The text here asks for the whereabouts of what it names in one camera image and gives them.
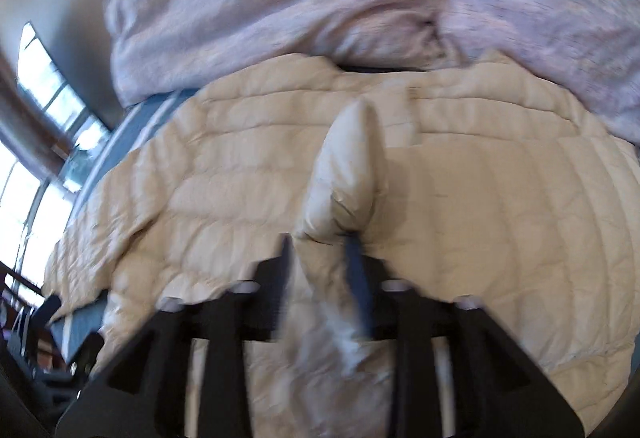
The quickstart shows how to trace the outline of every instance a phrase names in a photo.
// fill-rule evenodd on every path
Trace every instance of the gray wall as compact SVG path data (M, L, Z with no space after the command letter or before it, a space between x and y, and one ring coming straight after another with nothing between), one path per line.
M102 0L0 0L0 53L14 71L27 21L87 106L108 127L117 125L123 110L111 84Z

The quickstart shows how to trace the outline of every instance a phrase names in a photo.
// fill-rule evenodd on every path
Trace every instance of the quilted jacket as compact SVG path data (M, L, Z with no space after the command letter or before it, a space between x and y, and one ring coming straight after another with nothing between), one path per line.
M391 353L357 336L337 237L354 228L425 293L481 296L589 431L640 330L639 181L631 145L504 57L355 74L286 55L207 85L114 168L44 291L62 315L110 290L104 363L160 299L216 296L292 232L282 338L248 347L256 436L382 437Z

